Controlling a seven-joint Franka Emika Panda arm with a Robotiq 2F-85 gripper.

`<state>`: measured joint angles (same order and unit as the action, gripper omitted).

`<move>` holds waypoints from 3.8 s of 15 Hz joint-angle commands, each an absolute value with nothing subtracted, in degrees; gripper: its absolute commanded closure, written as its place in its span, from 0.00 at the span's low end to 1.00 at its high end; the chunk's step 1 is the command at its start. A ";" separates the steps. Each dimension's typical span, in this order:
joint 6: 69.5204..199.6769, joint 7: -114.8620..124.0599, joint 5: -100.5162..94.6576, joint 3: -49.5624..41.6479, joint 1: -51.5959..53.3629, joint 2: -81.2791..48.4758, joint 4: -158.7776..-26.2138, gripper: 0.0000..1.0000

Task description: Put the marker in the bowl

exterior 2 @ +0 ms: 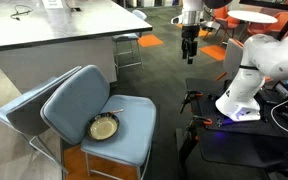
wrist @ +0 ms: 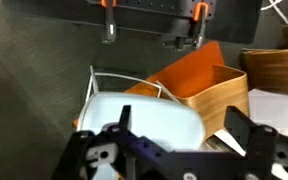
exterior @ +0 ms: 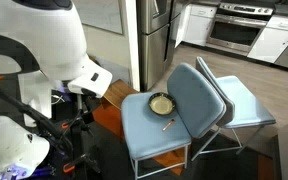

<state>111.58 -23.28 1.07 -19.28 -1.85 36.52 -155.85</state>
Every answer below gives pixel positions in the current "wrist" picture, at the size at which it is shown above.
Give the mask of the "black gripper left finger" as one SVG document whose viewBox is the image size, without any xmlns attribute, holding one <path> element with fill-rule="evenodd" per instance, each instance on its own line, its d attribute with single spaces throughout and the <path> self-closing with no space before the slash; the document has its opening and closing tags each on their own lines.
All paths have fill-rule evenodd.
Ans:
<svg viewBox="0 0 288 180">
<path fill-rule="evenodd" d="M 130 116 L 131 116 L 131 106 L 124 105 L 118 123 L 121 132 L 126 132 L 128 130 Z"/>
</svg>

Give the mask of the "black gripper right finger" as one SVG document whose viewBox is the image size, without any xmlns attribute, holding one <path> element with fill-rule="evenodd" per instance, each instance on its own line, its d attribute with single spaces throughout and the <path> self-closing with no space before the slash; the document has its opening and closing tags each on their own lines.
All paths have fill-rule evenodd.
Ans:
<svg viewBox="0 0 288 180">
<path fill-rule="evenodd" d="M 256 125 L 237 107 L 226 108 L 224 127 L 246 151 L 247 156 L 264 157 L 267 154 L 264 128 Z"/>
</svg>

